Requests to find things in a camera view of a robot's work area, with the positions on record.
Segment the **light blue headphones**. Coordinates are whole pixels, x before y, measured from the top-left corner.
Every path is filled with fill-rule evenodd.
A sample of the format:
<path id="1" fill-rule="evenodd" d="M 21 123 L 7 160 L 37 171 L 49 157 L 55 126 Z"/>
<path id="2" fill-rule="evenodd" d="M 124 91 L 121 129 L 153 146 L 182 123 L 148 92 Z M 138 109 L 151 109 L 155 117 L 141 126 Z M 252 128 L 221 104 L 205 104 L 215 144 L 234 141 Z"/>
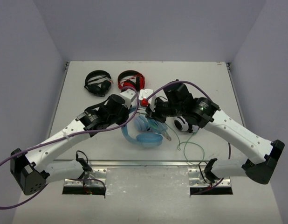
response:
<path id="1" fill-rule="evenodd" d="M 152 127 L 152 132 L 141 132 L 136 136 L 136 138 L 132 138 L 128 134 L 127 125 L 125 125 L 121 127 L 124 138 L 131 144 L 142 146 L 144 148 L 154 148 L 160 146 L 163 142 L 163 138 L 171 140 L 171 136 L 167 132 L 168 126 L 165 123 L 148 118 L 147 120 Z"/>

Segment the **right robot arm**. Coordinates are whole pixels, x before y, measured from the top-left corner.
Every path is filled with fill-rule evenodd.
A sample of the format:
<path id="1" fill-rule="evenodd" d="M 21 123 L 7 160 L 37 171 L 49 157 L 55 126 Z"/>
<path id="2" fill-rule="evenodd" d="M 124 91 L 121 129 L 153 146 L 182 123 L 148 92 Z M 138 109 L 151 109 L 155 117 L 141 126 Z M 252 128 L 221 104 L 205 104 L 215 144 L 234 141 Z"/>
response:
<path id="1" fill-rule="evenodd" d="M 164 123 L 167 117 L 182 116 L 188 123 L 212 132 L 240 150 L 244 156 L 229 160 L 208 161 L 205 178 L 216 180 L 248 177 L 259 184 L 268 184 L 285 147 L 280 140 L 266 140 L 249 131 L 228 116 L 208 96 L 194 98 L 187 89 L 187 81 L 173 81 L 156 91 L 140 91 L 141 106 L 147 116 Z"/>

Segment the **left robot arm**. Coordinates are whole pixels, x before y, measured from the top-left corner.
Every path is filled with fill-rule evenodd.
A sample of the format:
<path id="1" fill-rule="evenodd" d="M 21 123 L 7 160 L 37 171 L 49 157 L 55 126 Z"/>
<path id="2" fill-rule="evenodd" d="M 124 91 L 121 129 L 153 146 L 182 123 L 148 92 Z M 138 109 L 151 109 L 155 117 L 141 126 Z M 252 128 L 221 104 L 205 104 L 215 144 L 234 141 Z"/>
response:
<path id="1" fill-rule="evenodd" d="M 54 160 L 74 145 L 96 135 L 113 124 L 127 121 L 136 94 L 124 91 L 112 94 L 105 101 L 90 106 L 71 121 L 65 128 L 43 141 L 29 152 L 16 149 L 11 153 L 11 174 L 23 193 L 32 195 L 45 185 L 62 179 L 82 181 L 93 172 L 83 158 L 58 162 Z"/>

